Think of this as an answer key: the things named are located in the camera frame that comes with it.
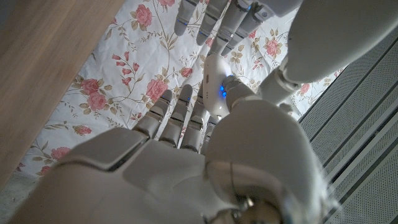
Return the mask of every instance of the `gray vented panel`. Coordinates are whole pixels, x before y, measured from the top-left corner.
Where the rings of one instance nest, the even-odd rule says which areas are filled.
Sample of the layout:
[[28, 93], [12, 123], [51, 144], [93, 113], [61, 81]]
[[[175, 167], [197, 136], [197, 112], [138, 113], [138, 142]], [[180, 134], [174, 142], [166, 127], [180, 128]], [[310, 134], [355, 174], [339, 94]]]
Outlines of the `gray vented panel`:
[[312, 147], [322, 164], [398, 81], [397, 55], [398, 44], [395, 44], [313, 139]]
[[366, 156], [351, 170], [333, 191], [331, 199], [341, 200], [359, 178], [376, 162], [380, 155], [398, 138], [398, 123], [395, 123]]
[[353, 146], [364, 136], [368, 129], [381, 117], [388, 107], [398, 98], [398, 86], [390, 93], [376, 111], [366, 120], [366, 122], [357, 130], [352, 138], [341, 148], [341, 150], [333, 157], [333, 159], [324, 168], [325, 176], [329, 175], [337, 164], [353, 149]]
[[333, 84], [339, 88], [328, 88], [323, 97], [316, 102], [316, 107], [310, 110], [300, 119], [300, 123], [308, 138], [314, 135], [329, 120], [332, 114], [338, 109], [345, 98], [351, 93], [352, 89], [366, 76], [381, 56], [394, 43], [398, 36], [398, 28], [394, 29], [382, 42], [370, 50], [367, 54], [359, 58], [354, 63], [348, 65], [343, 73], [334, 81]]
[[398, 213], [398, 146], [326, 223], [390, 223]]

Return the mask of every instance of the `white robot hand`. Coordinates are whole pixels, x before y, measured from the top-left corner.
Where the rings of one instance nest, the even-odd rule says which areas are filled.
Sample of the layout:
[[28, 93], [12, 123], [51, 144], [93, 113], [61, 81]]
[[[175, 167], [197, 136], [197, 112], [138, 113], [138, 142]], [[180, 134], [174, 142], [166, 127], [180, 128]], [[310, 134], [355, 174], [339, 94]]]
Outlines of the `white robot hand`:
[[[302, 0], [232, 0], [221, 21], [209, 54], [230, 53], [237, 44], [257, 29], [266, 19], [284, 16], [298, 8]], [[175, 21], [174, 32], [182, 35], [199, 0], [182, 0]], [[203, 45], [221, 18], [228, 0], [210, 0], [197, 35], [197, 44]]]
[[[174, 27], [177, 35], [183, 34], [198, 2], [181, 1]], [[227, 4], [228, 0], [209, 1], [197, 34], [198, 45], [205, 42]], [[353, 62], [398, 26], [395, 0], [377, 4], [372, 0], [232, 0], [209, 55], [226, 55], [263, 21], [281, 17], [299, 6], [289, 30], [286, 58], [259, 86], [257, 94], [271, 103], [278, 104], [301, 84], [322, 79]], [[209, 108], [209, 112], [225, 116], [226, 110]]]
[[167, 90], [132, 130], [114, 128], [74, 148], [11, 223], [318, 222], [326, 186], [299, 124], [236, 77], [221, 85], [230, 114], [210, 118], [201, 149], [201, 91], [176, 149], [189, 85], [153, 140], [172, 99]]

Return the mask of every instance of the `perforated metal panel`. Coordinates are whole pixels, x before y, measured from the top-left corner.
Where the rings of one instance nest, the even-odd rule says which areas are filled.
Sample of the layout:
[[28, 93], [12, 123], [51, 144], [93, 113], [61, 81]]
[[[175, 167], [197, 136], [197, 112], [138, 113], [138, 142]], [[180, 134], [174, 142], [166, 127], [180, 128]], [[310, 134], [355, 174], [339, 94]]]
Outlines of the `perforated metal panel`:
[[382, 102], [382, 104], [376, 109], [376, 111], [366, 120], [366, 122], [355, 132], [352, 138], [341, 148], [341, 150], [336, 154], [333, 159], [324, 168], [324, 174], [326, 176], [330, 175], [332, 170], [336, 168], [337, 164], [347, 155], [358, 141], [364, 136], [369, 128], [374, 125], [374, 123], [381, 117], [383, 113], [390, 107], [392, 102], [398, 98], [398, 86], [390, 93], [390, 95]]
[[343, 73], [334, 81], [333, 84], [339, 88], [328, 88], [323, 97], [307, 111], [300, 119], [300, 123], [310, 139], [321, 130], [322, 126], [333, 116], [335, 111], [341, 106], [352, 90], [378, 63], [379, 59], [386, 53], [391, 45], [396, 41], [398, 28], [394, 29], [382, 42], [370, 50], [367, 54], [359, 58], [355, 63], [349, 65]]
[[398, 223], [398, 28], [300, 120], [324, 166], [324, 223]]
[[348, 135], [361, 126], [368, 114], [396, 85], [398, 66], [390, 65], [398, 64], [397, 55], [398, 44], [395, 44], [315, 136], [311, 144], [322, 164], [325, 165]]
[[376, 162], [381, 154], [387, 150], [387, 148], [398, 138], [398, 123], [395, 122], [393, 127], [383, 135], [383, 137], [377, 142], [377, 144], [365, 155], [365, 157], [353, 167], [349, 167], [348, 175], [342, 175], [342, 180], [339, 180], [339, 184], [333, 191], [330, 199], [340, 201], [343, 199], [345, 194], [353, 187], [355, 183], [365, 174], [367, 170]]
[[398, 147], [326, 223], [391, 223], [398, 214]]

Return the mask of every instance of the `floral bedsheet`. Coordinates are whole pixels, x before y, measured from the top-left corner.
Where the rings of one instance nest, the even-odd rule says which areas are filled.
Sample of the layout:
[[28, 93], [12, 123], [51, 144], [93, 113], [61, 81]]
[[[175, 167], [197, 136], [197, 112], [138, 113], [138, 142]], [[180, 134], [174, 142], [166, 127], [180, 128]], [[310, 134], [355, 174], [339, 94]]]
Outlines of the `floral bedsheet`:
[[[207, 3], [200, 1], [184, 35], [177, 37], [174, 22], [179, 1], [127, 0], [109, 22], [17, 172], [42, 177], [77, 144], [114, 127], [132, 128], [166, 89], [174, 93], [172, 108], [185, 84], [192, 85], [195, 100], [203, 61], [216, 32], [204, 46], [196, 44]], [[287, 33], [295, 13], [270, 18], [225, 58], [233, 73], [253, 90], [285, 57]], [[304, 84], [288, 99], [294, 106], [292, 116], [298, 119], [304, 114], [340, 72]]]

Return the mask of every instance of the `wooden surface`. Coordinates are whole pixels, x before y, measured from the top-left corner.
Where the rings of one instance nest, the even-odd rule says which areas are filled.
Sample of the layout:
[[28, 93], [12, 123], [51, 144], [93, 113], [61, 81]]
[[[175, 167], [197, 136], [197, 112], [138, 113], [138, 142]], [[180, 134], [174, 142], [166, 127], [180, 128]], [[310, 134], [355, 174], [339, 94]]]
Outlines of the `wooden surface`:
[[0, 33], [0, 190], [124, 0], [20, 0]]

